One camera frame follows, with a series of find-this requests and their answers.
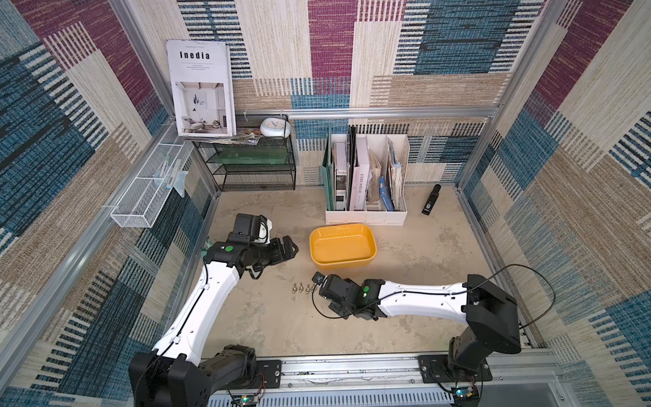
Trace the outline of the black stapler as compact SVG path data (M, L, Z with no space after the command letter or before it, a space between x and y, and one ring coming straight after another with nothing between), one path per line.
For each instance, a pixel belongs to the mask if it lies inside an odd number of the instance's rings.
M423 215L430 215L430 213L432 213L432 208L437 202L437 199L441 191L441 187L442 186L440 184L436 184L432 188L432 191L430 192L427 201L424 204L423 210L421 212Z

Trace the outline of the white pink book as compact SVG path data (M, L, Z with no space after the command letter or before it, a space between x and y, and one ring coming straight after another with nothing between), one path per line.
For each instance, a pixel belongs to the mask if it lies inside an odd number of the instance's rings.
M369 185L371 159L367 137L356 137L354 168L349 202L350 211L362 211L366 206L366 192Z

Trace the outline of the green folder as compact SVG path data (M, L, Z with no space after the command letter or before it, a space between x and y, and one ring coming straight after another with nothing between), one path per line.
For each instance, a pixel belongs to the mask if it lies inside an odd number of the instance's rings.
M325 151L320 168L320 176L323 181L325 191L325 207L327 211L335 209L335 198L333 192L332 181L332 130L328 129L327 137L325 138Z

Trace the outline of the yellow oval storage tray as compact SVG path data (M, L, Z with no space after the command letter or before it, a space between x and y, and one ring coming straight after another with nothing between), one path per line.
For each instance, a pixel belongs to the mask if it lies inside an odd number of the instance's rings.
M310 256L321 270L369 266L376 254L375 236L365 224L319 227L310 234Z

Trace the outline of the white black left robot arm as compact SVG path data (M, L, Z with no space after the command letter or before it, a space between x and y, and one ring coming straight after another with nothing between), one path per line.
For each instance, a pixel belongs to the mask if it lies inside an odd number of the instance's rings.
M135 354L128 369L135 406L205 406L219 390L264 387L256 352L228 345L202 358L208 335L225 300L244 275L293 259L291 237L272 237L263 215L239 214L227 240L210 246L203 268L176 320L149 352Z

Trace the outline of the green spray bottle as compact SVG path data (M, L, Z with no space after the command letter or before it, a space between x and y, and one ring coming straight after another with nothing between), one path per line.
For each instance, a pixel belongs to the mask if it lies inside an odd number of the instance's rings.
M211 241L209 238L207 238L206 241L205 241L205 244L204 244L204 246L203 246L203 248L202 248L202 251L201 251L201 258L202 258L202 259L205 258L205 256L208 254L209 249L210 249L212 246L213 246L212 241Z

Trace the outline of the white Inedia magazine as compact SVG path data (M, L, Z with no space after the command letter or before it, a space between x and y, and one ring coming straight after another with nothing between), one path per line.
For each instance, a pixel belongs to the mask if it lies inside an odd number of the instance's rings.
M235 137L230 49L224 42L166 42L176 129L181 137Z

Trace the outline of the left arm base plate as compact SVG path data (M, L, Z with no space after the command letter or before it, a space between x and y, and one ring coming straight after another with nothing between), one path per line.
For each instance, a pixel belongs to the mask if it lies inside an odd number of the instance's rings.
M278 389L281 386L281 379L281 360L257 360L256 373L251 388L264 390Z

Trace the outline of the blue booklet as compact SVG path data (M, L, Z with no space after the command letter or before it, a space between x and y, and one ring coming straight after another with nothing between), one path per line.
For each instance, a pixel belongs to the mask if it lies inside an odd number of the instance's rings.
M393 200L391 199L390 193L388 191L388 186L383 176L379 177L379 193L381 201L387 212L395 211Z

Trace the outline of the white round alarm clock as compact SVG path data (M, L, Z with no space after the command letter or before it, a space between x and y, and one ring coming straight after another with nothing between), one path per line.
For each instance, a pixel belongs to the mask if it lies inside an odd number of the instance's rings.
M292 134L292 127L288 120L283 118L265 118L259 130L264 137L288 138Z

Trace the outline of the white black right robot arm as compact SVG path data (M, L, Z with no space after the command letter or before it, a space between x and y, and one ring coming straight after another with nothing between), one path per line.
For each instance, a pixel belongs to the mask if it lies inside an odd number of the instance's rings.
M330 301L337 319L366 321L403 315L427 316L466 324L449 342L442 369L450 378L469 381L483 373L493 353L520 354L518 307L514 297L488 278L469 274L464 283L418 286L367 279L361 285L335 274L314 274L319 295Z

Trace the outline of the white perforated file organizer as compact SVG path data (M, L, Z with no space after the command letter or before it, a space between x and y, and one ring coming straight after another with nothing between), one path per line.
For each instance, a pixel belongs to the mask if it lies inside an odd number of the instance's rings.
M325 223L401 227L407 218L405 183L410 147L398 134L327 137L320 168Z

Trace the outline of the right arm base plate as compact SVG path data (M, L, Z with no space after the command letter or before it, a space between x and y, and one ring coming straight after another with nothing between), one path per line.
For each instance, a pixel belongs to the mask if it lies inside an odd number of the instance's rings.
M449 363L447 354L422 354L417 357L423 383L491 382L493 374L486 361L477 369L466 369Z

